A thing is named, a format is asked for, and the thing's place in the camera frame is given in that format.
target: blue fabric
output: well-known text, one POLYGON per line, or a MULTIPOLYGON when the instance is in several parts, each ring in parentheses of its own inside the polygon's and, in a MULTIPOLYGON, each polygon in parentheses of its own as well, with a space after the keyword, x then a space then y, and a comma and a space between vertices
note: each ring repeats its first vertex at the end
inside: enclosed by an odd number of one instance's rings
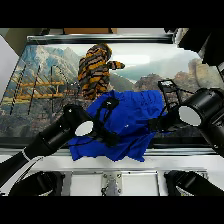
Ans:
MULTIPOLYGON (((149 132, 148 120, 157 118, 162 109, 162 95, 157 90, 142 92, 115 92, 110 91, 103 94, 93 102, 87 112, 93 117, 97 109, 108 97, 120 100, 119 105, 113 109, 104 127, 120 135, 121 140, 115 147, 107 147, 98 141, 86 145, 70 146, 73 160, 82 156, 97 157, 106 156, 113 161, 121 160, 125 156, 144 162, 142 157, 155 132, 149 132)), ((102 109, 100 120, 107 110, 102 109)), ((75 137, 69 141, 69 145, 82 144, 90 141, 89 137, 75 137)))

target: metal bracket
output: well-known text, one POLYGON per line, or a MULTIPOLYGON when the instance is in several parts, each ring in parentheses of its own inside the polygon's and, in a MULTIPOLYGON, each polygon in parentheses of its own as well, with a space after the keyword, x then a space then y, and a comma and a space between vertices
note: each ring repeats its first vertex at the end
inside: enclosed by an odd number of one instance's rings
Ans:
POLYGON ((122 173, 104 172, 101 192, 102 196, 119 196, 122 193, 122 173))

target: orange and black striped cloth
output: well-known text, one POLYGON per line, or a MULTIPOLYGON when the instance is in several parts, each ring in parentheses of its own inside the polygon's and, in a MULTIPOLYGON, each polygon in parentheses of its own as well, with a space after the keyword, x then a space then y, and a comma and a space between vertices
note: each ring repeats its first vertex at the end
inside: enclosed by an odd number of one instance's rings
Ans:
POLYGON ((85 99, 94 100, 107 91, 110 82, 109 69, 123 69, 118 61, 107 62, 112 50, 107 44, 96 44, 79 61, 78 80, 85 99))

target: blue shirt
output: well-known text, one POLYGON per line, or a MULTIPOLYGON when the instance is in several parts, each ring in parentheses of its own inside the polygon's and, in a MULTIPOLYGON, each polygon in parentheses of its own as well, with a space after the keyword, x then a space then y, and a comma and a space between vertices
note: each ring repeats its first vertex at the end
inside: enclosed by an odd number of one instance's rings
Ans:
MULTIPOLYGON (((142 157, 155 132, 148 129, 148 120, 157 118, 162 109, 162 95, 158 90, 142 92, 116 92, 110 91, 103 94, 93 102, 87 112, 90 116, 96 115, 97 109, 108 97, 115 97, 120 101, 106 121, 104 127, 111 132, 116 132, 120 142, 115 147, 107 147, 98 141, 81 146, 70 146, 73 160, 82 156, 97 157, 106 156, 113 161, 121 160, 125 156, 144 162, 142 157)), ((100 113, 100 120, 107 109, 103 108, 100 113)), ((89 137, 75 137, 69 141, 69 145, 82 144, 90 141, 89 137)))

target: tiger print fabric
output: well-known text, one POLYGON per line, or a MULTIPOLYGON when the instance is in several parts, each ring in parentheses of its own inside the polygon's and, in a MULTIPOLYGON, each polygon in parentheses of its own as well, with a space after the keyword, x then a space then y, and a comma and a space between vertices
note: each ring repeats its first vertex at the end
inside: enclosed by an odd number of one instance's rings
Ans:
POLYGON ((79 61, 78 80, 85 99, 94 100, 107 91, 110 82, 109 69, 123 69, 118 61, 107 62, 112 50, 107 44, 96 44, 79 61))

